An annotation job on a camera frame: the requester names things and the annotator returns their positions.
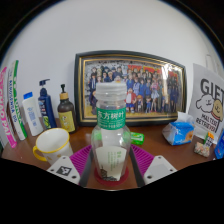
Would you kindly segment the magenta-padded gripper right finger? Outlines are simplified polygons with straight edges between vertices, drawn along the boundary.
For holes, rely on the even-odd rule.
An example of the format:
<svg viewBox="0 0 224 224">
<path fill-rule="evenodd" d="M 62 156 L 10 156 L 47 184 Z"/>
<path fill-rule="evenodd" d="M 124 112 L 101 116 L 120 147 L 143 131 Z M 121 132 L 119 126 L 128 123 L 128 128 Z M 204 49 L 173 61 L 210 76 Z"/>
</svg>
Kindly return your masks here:
<svg viewBox="0 0 224 224">
<path fill-rule="evenodd" d="M 176 172 L 162 155 L 153 156 L 136 145 L 131 145 L 130 157 L 138 186 L 145 186 Z"/>
</svg>

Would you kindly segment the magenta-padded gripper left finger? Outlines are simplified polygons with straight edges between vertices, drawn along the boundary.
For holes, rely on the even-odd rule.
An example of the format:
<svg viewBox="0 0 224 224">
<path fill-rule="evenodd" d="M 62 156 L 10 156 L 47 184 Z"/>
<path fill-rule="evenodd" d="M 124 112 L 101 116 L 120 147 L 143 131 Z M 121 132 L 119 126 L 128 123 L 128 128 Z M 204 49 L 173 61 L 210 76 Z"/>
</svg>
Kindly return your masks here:
<svg viewBox="0 0 224 224">
<path fill-rule="evenodd" d="M 86 146 L 72 156 L 62 156 L 48 172 L 80 186 L 86 186 L 90 174 L 93 153 L 91 146 Z"/>
</svg>

